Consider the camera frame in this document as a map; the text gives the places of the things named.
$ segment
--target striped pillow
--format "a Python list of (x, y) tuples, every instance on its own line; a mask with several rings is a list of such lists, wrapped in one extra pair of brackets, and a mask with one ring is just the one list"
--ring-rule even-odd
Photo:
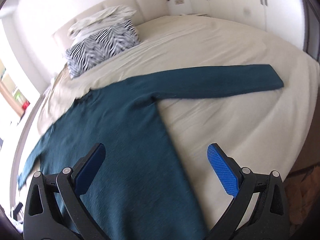
[(81, 76), (97, 64), (140, 44), (131, 20), (102, 29), (65, 52), (70, 77)]

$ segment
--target electrical outlet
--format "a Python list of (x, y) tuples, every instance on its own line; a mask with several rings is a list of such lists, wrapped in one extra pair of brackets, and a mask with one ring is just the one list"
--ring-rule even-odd
[(174, 0), (174, 2), (175, 2), (176, 4), (182, 4), (182, 3), (184, 3), (184, 0)]

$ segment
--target white bedsheet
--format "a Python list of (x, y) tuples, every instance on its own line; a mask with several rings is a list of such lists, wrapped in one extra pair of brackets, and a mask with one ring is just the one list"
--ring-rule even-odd
[(208, 145), (218, 143), (242, 167), (264, 174), (277, 170), (284, 179), (302, 148), (312, 120), (319, 65), (281, 38), (215, 18), (164, 16), (137, 29), (140, 45), (74, 80), (69, 78), (66, 68), (59, 74), (39, 114), (39, 134), (45, 133), (74, 99), (85, 95), (90, 88), (176, 68), (271, 64), (284, 81), (281, 90), (159, 103), (160, 114), (194, 187), (206, 223), (212, 228), (232, 197), (225, 193), (207, 161)]

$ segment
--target upholstered headboard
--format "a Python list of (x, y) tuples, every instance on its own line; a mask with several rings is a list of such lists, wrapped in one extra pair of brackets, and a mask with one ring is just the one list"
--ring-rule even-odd
[(153, 19), (159, 18), (161, 16), (169, 15), (169, 8), (167, 5), (167, 0), (105, 0), (102, 1), (91, 8), (85, 10), (81, 14), (72, 18), (60, 29), (58, 29), (52, 36), (57, 46), (62, 50), (68, 49), (73, 40), (69, 39), (67, 36), (68, 29), (77, 21), (86, 18), (98, 11), (101, 11), (107, 7), (117, 6), (117, 5), (128, 5), (131, 8), (137, 10), (132, 18), (134, 25), (139, 25), (144, 22), (151, 21)]

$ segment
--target blue gripper pad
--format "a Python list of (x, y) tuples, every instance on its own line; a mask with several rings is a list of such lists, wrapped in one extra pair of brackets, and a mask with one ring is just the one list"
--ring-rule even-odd
[(239, 192), (238, 178), (213, 145), (209, 145), (207, 155), (225, 191), (235, 198)]
[(78, 197), (87, 193), (105, 158), (106, 148), (103, 144), (99, 144), (75, 177), (74, 192)]

